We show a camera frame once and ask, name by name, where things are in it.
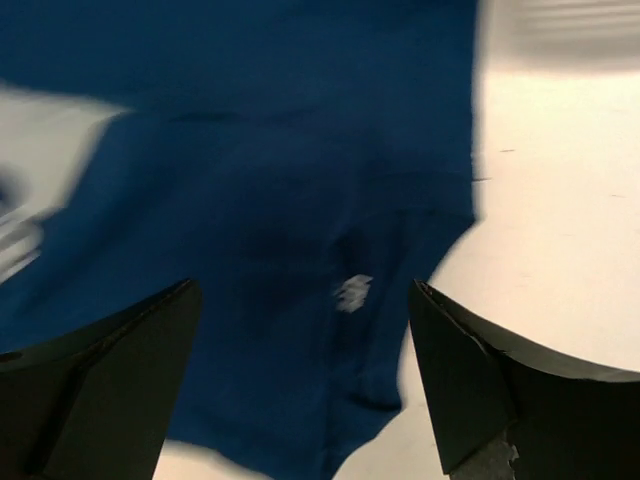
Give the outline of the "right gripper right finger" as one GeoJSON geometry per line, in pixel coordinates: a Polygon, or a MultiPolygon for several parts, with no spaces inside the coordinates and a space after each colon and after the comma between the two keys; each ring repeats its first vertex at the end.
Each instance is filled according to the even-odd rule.
{"type": "Polygon", "coordinates": [[[537,344],[425,282],[412,339],[443,472],[452,479],[639,475],[639,376],[537,344]]]}

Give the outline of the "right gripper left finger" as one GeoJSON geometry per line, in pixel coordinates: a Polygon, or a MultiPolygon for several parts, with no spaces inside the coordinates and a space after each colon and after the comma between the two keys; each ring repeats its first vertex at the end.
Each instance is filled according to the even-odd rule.
{"type": "Polygon", "coordinates": [[[153,477],[200,318],[194,281],[1,355],[1,477],[153,477]]]}

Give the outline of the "blue t-shirt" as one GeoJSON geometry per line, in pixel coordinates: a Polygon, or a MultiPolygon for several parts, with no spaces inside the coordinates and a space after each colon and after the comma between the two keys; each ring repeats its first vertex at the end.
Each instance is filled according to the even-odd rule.
{"type": "Polygon", "coordinates": [[[171,440],[329,479],[474,221],[474,1],[5,1],[1,347],[184,279],[171,440]]]}

